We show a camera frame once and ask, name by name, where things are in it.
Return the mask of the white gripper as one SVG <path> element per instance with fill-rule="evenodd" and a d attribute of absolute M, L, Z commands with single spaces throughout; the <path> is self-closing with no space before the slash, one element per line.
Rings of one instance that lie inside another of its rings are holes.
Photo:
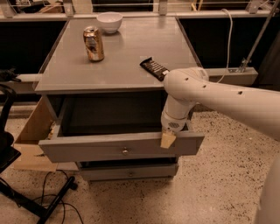
<path fill-rule="evenodd" d="M 164 130 L 162 131 L 160 147 L 169 149 L 176 140 L 175 133 L 180 132 L 186 126 L 186 119 L 172 118 L 163 111 L 161 124 Z"/>

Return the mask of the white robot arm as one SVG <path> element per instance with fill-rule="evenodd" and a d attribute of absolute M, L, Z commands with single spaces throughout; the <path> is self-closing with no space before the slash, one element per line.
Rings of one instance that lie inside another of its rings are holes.
<path fill-rule="evenodd" d="M 168 94 L 161 115 L 163 148 L 174 143 L 197 103 L 280 141 L 277 91 L 211 82 L 201 67 L 171 70 L 163 84 Z M 265 179 L 254 224 L 280 224 L 280 156 L 275 158 Z"/>

